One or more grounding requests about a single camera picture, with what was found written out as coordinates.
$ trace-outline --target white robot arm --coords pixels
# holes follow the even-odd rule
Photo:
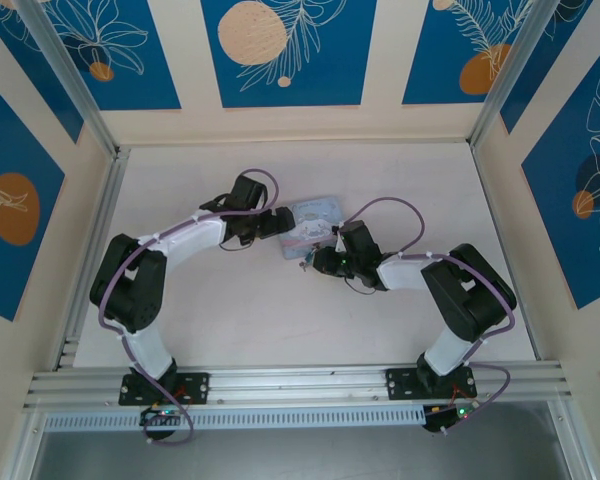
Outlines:
[[[313,267],[336,277],[358,277],[379,291],[429,291],[446,326],[418,360],[417,377],[431,398],[447,398],[465,360],[492,326],[516,307],[513,291],[480,253],[462,244],[448,255],[382,254],[362,221],[338,230],[344,252],[324,247],[313,254]]]
[[[248,245],[256,238],[291,230],[295,225],[288,208],[277,208],[275,215],[269,209],[254,210],[266,201],[266,187],[240,175],[231,193],[202,205],[188,221],[137,239],[121,234],[109,244],[93,282],[90,300],[101,309],[101,304],[106,303],[104,317],[111,322],[103,326],[120,333],[138,369],[160,384],[168,383],[168,377],[174,377],[177,369],[155,322],[166,276],[195,254],[234,236],[242,245]],[[137,257],[115,281],[131,255]],[[127,275],[127,270],[135,271],[135,275]]]

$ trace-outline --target blue decorative panel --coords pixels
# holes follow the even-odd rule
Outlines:
[[[482,102],[532,0],[431,0],[403,104]]]
[[[67,134],[77,142],[84,121],[8,0],[0,1],[0,38]]]
[[[375,0],[202,0],[225,108],[359,105]]]
[[[581,308],[600,297],[600,57],[522,166]]]
[[[146,0],[41,5],[100,109],[180,108]]]
[[[0,96],[0,316],[15,318],[64,173]]]
[[[561,0],[500,110],[511,133],[592,0]]]

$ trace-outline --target cable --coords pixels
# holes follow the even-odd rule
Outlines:
[[[504,383],[502,384],[502,386],[498,389],[498,391],[496,393],[494,393],[493,395],[491,395],[491,397],[489,397],[487,400],[485,400],[484,402],[482,402],[480,404],[480,406],[478,408],[476,408],[473,412],[471,412],[466,419],[460,420],[459,422],[455,423],[454,425],[451,425],[450,427],[445,428],[444,430],[442,430],[442,433],[444,433],[445,435],[452,428],[455,428],[458,425],[466,423],[466,421],[469,420],[470,418],[473,418],[473,416],[476,413],[480,412],[481,410],[483,410],[484,408],[486,408],[487,406],[489,406],[491,403],[495,402],[497,400],[497,398],[504,393],[504,391],[507,389],[507,387],[511,383],[511,373],[509,373],[509,370],[507,370],[504,367],[500,367],[498,365],[490,365],[490,364],[487,364],[487,363],[475,363],[475,362],[469,363],[469,366],[472,367],[472,368],[484,368],[484,369],[487,369],[487,370],[498,370],[498,371],[504,373],[505,376],[506,376],[506,378],[505,378]]]
[[[173,227],[165,230],[164,232],[162,232],[158,235],[155,235],[147,243],[144,243],[140,247],[135,249],[131,253],[131,255],[129,255],[129,257],[124,262],[122,262],[122,264],[120,265],[118,270],[116,270],[116,273],[111,278],[111,282],[109,282],[109,285],[107,286],[107,288],[104,292],[104,295],[102,296],[102,300],[100,302],[100,308],[98,309],[98,323],[100,324],[100,326],[107,330],[111,330],[112,332],[115,332],[117,335],[121,336],[122,346],[123,346],[125,352],[127,353],[127,356],[131,360],[131,363],[133,364],[133,368],[135,368],[138,373],[140,373],[144,378],[146,378],[147,381],[154,388],[156,388],[167,400],[169,400],[169,402],[171,402],[171,404],[174,405],[180,411],[180,413],[182,413],[182,415],[184,415],[185,420],[189,424],[189,433],[188,433],[187,437],[183,440],[176,440],[176,441],[171,441],[171,442],[151,440],[151,438],[149,438],[149,436],[147,434],[148,425],[145,424],[145,426],[143,428],[143,433],[147,437],[147,441],[151,442],[155,445],[177,446],[177,445],[183,445],[185,443],[190,442],[193,439],[193,420],[191,419],[189,412],[184,408],[184,406],[178,400],[176,400],[174,398],[174,396],[171,395],[171,393],[169,393],[162,385],[160,385],[160,383],[158,383],[158,381],[155,378],[153,378],[151,375],[149,375],[147,373],[147,371],[144,368],[142,368],[142,365],[140,365],[138,363],[138,359],[131,351],[129,342],[124,337],[124,330],[122,328],[116,327],[115,325],[111,325],[106,322],[106,320],[104,318],[104,312],[105,312],[106,306],[109,303],[109,298],[111,297],[111,294],[113,293],[113,289],[115,288],[115,286],[118,283],[118,281],[120,280],[120,278],[124,275],[125,271],[127,270],[127,267],[136,258],[138,258],[138,256],[142,252],[144,252],[146,249],[148,249],[150,246],[154,245],[155,243],[159,242],[160,240],[163,240],[164,238],[166,238],[170,235],[173,235],[174,233],[177,233],[180,230],[187,228],[190,225],[193,225],[194,223],[203,222],[203,221],[209,220],[211,218],[216,218],[216,217],[221,217],[221,216],[223,217],[226,215],[247,216],[247,215],[259,214],[259,213],[265,212],[266,210],[269,210],[273,205],[275,205],[276,201],[278,200],[278,194],[280,192],[280,188],[278,186],[277,180],[273,177],[273,175],[271,175],[266,170],[263,170],[260,168],[249,168],[249,169],[243,171],[242,173],[240,173],[240,175],[246,175],[248,173],[261,173],[261,174],[269,177],[269,179],[273,183],[273,186],[275,189],[275,194],[273,195],[271,202],[269,202],[268,204],[265,204],[261,209],[257,209],[257,210],[215,212],[215,213],[208,213],[206,215],[202,215],[199,218],[190,218],[188,220],[185,220],[184,222],[174,225]]]
[[[507,317],[509,317],[509,324],[502,328],[498,328],[497,330],[493,330],[491,332],[487,332],[484,335],[482,335],[480,337],[480,339],[473,345],[473,347],[471,347],[471,349],[464,356],[463,361],[466,362],[467,360],[469,360],[469,358],[476,352],[476,350],[478,350],[478,348],[480,348],[480,345],[482,345],[482,343],[484,343],[484,341],[487,338],[493,337],[494,335],[499,335],[501,333],[509,332],[509,331],[513,330],[513,328],[516,326],[516,318],[513,315],[513,310],[511,310],[511,307],[509,306],[509,304],[507,303],[505,298],[502,296],[502,294],[496,289],[496,287],[494,287],[491,284],[491,282],[489,282],[489,280],[487,280],[485,278],[484,275],[482,275],[480,272],[478,272],[475,268],[471,267],[470,265],[467,265],[462,260],[458,260],[455,257],[452,257],[450,255],[444,255],[442,253],[427,253],[427,254],[420,253],[420,254],[411,254],[411,255],[399,255],[399,257],[402,260],[427,260],[427,259],[433,258],[433,259],[437,259],[437,260],[447,260],[448,262],[455,263],[460,268],[462,268],[463,270],[466,270],[471,275],[473,275],[473,277],[476,278],[480,283],[482,283],[487,288],[487,290],[489,290],[489,292],[491,292],[491,294],[494,297],[496,297],[496,300],[498,300],[498,302],[500,303],[500,305],[502,306],[504,311],[507,313]]]
[[[227,248],[227,247],[223,247],[222,244],[220,244],[218,246],[225,252],[241,252],[242,250],[246,250],[247,248],[250,248],[251,245],[253,245],[253,242],[249,242],[249,244],[244,245],[240,248]]]
[[[374,293],[376,293],[376,289],[375,288],[372,291],[370,291],[370,292],[361,292],[360,290],[358,290],[357,288],[355,288],[353,285],[351,285],[349,283],[349,279],[347,277],[344,277],[344,283],[347,284],[347,287],[349,287],[354,292],[359,293],[360,295],[373,295]]]
[[[413,240],[411,240],[409,243],[407,243],[404,247],[402,247],[399,250],[399,253],[402,253],[405,250],[407,250],[408,248],[413,247],[416,243],[418,243],[420,241],[420,239],[422,238],[422,236],[424,235],[424,230],[425,230],[424,217],[420,213],[420,210],[418,210],[413,204],[407,202],[406,200],[403,200],[402,198],[398,198],[398,197],[379,197],[379,198],[376,198],[375,200],[371,200],[364,207],[362,207],[360,210],[358,210],[355,214],[353,214],[351,217],[349,217],[347,220],[345,220],[344,223],[347,224],[349,222],[353,222],[356,218],[358,218],[358,216],[362,212],[364,212],[371,205],[373,205],[374,203],[384,202],[384,201],[398,202],[398,203],[402,203],[403,205],[406,205],[411,210],[413,210],[413,212],[418,216],[418,220],[420,220],[420,233],[418,233],[418,236],[416,238],[414,238]]]

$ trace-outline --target cream wall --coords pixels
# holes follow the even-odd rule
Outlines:
[[[65,173],[12,323],[0,318],[0,464],[32,372],[47,370],[109,161],[85,128],[75,145],[0,40],[0,94]]]
[[[540,350],[562,362],[600,455],[600,299],[576,309],[521,169],[599,54],[600,0],[595,0],[512,134],[498,119],[477,154]]]
[[[224,110],[200,1],[149,0],[182,110],[103,112],[103,116],[118,141],[128,145],[466,138],[482,103],[401,105],[429,1],[378,0],[359,107]]]

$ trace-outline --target white table surface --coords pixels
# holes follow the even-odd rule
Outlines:
[[[293,142],[136,148],[109,238],[153,233],[231,189],[245,168],[269,170],[279,205],[338,196],[345,216],[379,196],[414,203],[427,230],[411,252],[473,244],[510,277],[469,148],[464,143]],[[415,215],[381,203],[361,219],[383,251],[418,232]],[[425,291],[356,294],[342,280],[303,272],[277,238],[242,252],[205,251],[167,279],[158,322],[179,365],[288,366],[414,362],[444,322]],[[533,360],[519,310],[515,329],[482,346],[476,360]],[[74,366],[127,366],[120,342],[90,306]]]

